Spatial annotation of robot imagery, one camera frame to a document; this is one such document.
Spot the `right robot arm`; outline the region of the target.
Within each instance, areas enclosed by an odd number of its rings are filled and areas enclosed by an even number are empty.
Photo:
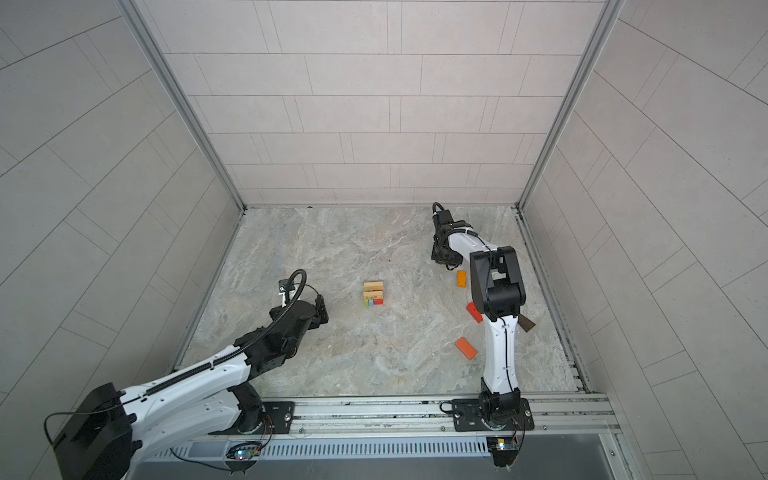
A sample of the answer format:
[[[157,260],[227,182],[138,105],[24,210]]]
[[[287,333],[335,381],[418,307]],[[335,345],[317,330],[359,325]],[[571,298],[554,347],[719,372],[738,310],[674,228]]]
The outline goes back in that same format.
[[[486,364],[479,395],[483,421],[497,428],[521,412],[515,333],[526,292],[516,250],[488,243],[464,220],[432,204],[431,259],[453,270],[468,263],[472,303],[481,315]]]

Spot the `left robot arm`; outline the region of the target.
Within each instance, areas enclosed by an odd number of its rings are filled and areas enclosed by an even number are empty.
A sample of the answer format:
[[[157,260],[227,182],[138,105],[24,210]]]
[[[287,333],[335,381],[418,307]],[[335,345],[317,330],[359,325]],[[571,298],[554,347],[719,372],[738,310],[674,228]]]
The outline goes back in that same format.
[[[64,479],[122,479],[154,454],[198,436],[271,436],[278,424],[252,380],[296,355],[307,331],[329,320],[322,296],[271,309],[271,323],[174,374],[92,390],[52,439]]]

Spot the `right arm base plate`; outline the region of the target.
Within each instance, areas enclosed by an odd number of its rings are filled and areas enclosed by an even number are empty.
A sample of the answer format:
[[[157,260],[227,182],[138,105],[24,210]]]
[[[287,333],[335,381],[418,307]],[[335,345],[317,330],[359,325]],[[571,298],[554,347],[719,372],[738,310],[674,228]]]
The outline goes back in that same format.
[[[521,399],[520,407],[503,424],[486,422],[482,417],[480,400],[477,398],[452,400],[451,413],[457,432],[512,432],[535,429],[532,411],[526,398]]]

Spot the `printed label wood block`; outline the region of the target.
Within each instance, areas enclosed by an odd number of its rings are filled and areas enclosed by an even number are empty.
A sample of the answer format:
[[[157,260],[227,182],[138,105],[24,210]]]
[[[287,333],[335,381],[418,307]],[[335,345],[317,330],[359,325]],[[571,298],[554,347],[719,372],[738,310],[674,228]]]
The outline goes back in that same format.
[[[381,290],[378,290],[378,291],[364,291],[363,292],[363,298],[365,300],[383,299],[384,298],[384,292],[381,291]]]

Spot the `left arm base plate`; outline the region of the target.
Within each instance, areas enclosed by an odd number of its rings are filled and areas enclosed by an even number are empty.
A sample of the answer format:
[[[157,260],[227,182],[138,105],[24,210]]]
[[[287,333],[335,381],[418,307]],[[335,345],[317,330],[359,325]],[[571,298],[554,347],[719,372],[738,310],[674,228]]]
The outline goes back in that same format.
[[[294,402],[267,401],[258,408],[242,412],[226,432],[229,435],[288,434],[294,410]]]

